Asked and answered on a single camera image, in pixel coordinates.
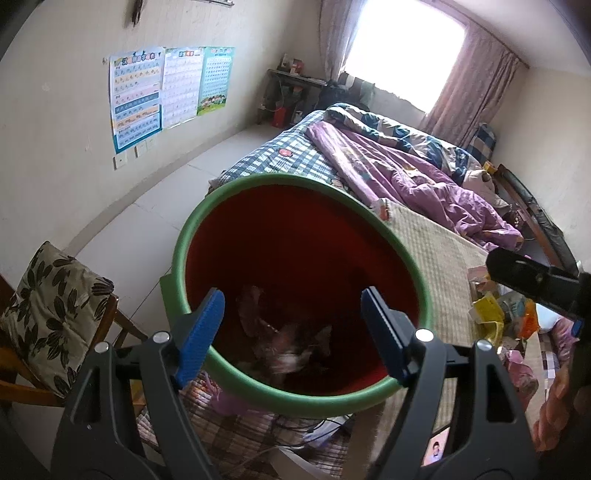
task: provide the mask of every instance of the wall decoration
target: wall decoration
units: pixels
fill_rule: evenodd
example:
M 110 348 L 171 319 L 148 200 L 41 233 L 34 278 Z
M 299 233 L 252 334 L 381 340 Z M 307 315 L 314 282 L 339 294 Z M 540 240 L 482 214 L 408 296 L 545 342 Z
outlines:
M 162 47 L 112 55 L 110 97 L 116 153 L 162 130 Z
M 144 0 L 134 0 L 134 6 L 131 9 L 131 22 L 134 26 L 139 23 L 139 18 L 144 7 Z
M 167 48 L 162 79 L 163 128 L 197 115 L 204 47 Z
M 226 106 L 234 47 L 205 47 L 198 115 Z

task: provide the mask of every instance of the white floor tile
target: white floor tile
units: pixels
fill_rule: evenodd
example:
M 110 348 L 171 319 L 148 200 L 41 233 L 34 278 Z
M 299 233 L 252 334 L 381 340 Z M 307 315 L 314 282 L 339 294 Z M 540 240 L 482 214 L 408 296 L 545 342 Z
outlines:
M 131 320 L 148 336 L 161 330 L 170 331 L 160 285 L 154 287 Z
M 17 384 L 32 387 L 27 380 L 21 377 L 17 377 Z M 22 441 L 48 470 L 50 469 L 53 444 L 56 440 L 57 429 L 60 426 L 63 411 L 64 409 L 61 407 L 13 403 L 8 414 L 10 423 L 22 438 Z
M 160 215 L 180 230 L 207 194 L 208 180 L 213 178 L 215 175 L 209 172 L 184 165 L 144 193 L 135 203 L 148 212 Z
M 281 129 L 270 125 L 255 125 L 203 152 L 191 160 L 189 165 L 218 176 L 222 170 L 231 167 L 280 133 Z
M 131 317 L 170 268 L 178 230 L 136 204 L 94 237 L 77 258 L 115 283 L 119 309 Z

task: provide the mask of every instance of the white paper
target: white paper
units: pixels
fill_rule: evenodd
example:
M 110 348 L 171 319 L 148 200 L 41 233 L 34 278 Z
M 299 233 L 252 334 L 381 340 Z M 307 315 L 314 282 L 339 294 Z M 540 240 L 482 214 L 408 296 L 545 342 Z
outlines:
M 197 115 L 204 47 L 167 48 L 162 82 L 163 127 L 171 128 Z

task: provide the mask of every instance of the floral cushion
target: floral cushion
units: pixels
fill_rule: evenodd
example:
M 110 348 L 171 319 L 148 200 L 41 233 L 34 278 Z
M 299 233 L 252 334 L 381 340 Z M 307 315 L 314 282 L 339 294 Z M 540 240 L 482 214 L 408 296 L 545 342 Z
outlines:
M 0 327 L 33 374 L 65 397 L 112 292 L 111 280 L 45 242 L 0 317 Z

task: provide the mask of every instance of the white wall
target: white wall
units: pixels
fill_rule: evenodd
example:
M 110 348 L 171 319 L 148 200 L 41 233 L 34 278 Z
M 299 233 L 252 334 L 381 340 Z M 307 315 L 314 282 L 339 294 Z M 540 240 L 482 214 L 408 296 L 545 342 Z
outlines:
M 591 79 L 531 69 L 492 157 L 510 168 L 591 269 Z
M 233 8 L 148 0 L 46 0 L 0 65 L 0 271 L 16 284 L 45 240 L 64 248 L 143 179 L 254 117 L 256 94 L 293 37 L 296 0 L 236 0 Z M 103 58 L 146 46 L 235 46 L 226 108 L 157 135 L 115 171 Z
M 499 106 L 495 117 L 489 122 L 489 125 L 497 138 L 499 138 L 505 124 L 511 122 L 515 105 L 519 101 L 519 96 L 523 91 L 529 71 L 530 70 L 523 64 L 517 68 L 513 80 L 511 80 L 507 91 L 503 95 L 503 100 L 501 101 L 501 105 Z
M 290 19 L 294 33 L 286 53 L 289 58 L 304 62 L 305 75 L 323 79 L 324 67 L 320 59 L 320 0 L 299 0 L 298 15 Z

